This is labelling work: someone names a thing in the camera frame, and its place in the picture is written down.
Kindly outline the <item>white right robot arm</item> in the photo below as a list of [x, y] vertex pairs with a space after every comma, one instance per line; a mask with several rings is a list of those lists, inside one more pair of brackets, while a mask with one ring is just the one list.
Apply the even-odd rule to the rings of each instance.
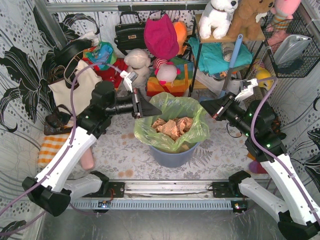
[[245, 146], [273, 180], [281, 197], [268, 191], [244, 170], [228, 178], [233, 197], [247, 197], [263, 208], [277, 223], [287, 240], [310, 240], [320, 232], [320, 207], [303, 186], [287, 149], [272, 123], [276, 115], [263, 100], [254, 100], [246, 110], [233, 93], [200, 105], [216, 121], [228, 121], [247, 137]]

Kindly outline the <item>green trash bag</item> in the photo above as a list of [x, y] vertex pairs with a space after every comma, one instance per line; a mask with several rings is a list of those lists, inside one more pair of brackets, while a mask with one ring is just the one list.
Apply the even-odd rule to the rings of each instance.
[[[150, 103], [160, 109], [162, 114], [135, 121], [134, 135], [143, 144], [166, 153], [181, 153], [209, 138], [210, 130], [205, 120], [206, 111], [197, 100], [191, 97], [174, 97], [162, 92], [153, 96]], [[190, 130], [176, 141], [152, 128], [152, 124], [158, 118], [168, 121], [183, 117], [193, 118], [193, 123]]]

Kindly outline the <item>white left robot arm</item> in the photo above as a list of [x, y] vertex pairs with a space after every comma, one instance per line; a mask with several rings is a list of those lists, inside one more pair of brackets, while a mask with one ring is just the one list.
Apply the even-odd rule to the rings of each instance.
[[51, 162], [36, 177], [26, 177], [22, 187], [28, 198], [54, 217], [61, 215], [72, 200], [111, 193], [110, 180], [94, 170], [87, 176], [69, 180], [80, 158], [105, 133], [115, 115], [131, 114], [133, 118], [161, 115], [161, 110], [149, 103], [138, 88], [126, 96], [117, 96], [114, 85], [102, 81], [95, 85], [91, 100], [78, 115], [75, 126]]

